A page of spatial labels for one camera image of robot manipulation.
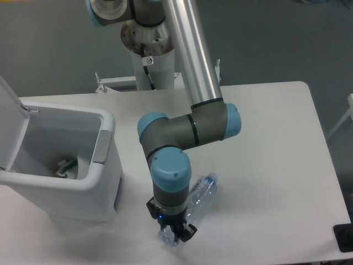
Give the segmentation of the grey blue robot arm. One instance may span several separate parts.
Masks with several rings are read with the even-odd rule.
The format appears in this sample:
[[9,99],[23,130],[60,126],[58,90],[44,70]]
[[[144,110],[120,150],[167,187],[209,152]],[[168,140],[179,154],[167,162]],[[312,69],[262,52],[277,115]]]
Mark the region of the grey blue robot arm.
[[169,117],[145,114],[137,124],[152,178],[153,196],[147,202],[168,245],[190,240],[195,220],[203,211],[213,177],[190,187],[191,162],[186,151],[237,135],[241,119],[226,103],[211,63],[197,1],[87,1],[94,24],[121,23],[121,41],[132,54],[139,90],[173,88],[174,60],[179,61],[189,112]]

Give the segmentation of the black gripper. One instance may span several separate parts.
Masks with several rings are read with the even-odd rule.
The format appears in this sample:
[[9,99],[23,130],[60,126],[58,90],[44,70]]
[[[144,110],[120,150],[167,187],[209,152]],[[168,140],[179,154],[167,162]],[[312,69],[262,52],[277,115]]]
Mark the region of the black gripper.
[[157,220],[161,229],[165,229],[167,226],[172,228],[174,242],[186,242],[197,232],[197,228],[194,225],[186,223],[187,208],[175,215],[165,214],[156,205],[154,197],[146,203],[146,206],[151,217]]

